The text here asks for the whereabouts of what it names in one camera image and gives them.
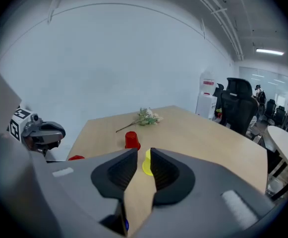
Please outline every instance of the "floor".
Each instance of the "floor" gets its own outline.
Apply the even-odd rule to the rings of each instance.
[[[267,125],[268,123],[265,120],[259,120],[255,124],[255,128],[260,131],[260,135],[255,137],[254,142],[258,143],[260,140],[260,136],[263,136],[265,133],[267,133]],[[269,174],[268,180],[269,182],[274,179],[273,174],[274,172],[284,163],[284,160],[282,160],[277,167]],[[288,183],[288,166],[280,173],[280,175],[277,177],[277,181],[281,182],[284,185]],[[266,194],[268,196],[273,195],[273,192],[269,191],[268,189],[266,190]],[[275,203],[279,203],[281,200],[285,199],[288,197],[288,192],[284,194],[281,198],[279,198]]]

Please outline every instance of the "wooden table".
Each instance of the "wooden table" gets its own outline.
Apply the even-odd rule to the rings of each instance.
[[[164,118],[158,125],[133,125],[117,133],[116,130],[134,121],[137,114],[87,121],[68,156],[88,158],[121,150],[125,147],[126,132],[132,130],[137,133],[141,144],[138,167],[124,194],[129,236],[151,213],[155,181],[141,167],[145,152],[151,147],[221,164],[265,193],[267,153],[264,148],[218,123],[176,106],[155,109],[153,112]]]
[[[277,177],[288,165],[288,132],[276,127],[276,126],[268,126],[267,133],[269,135],[270,140],[273,142],[274,147],[279,152],[279,155],[284,159],[284,163],[282,166],[274,173],[274,177]],[[282,195],[284,195],[288,191],[288,183],[274,196],[272,196],[272,200],[277,200]]]

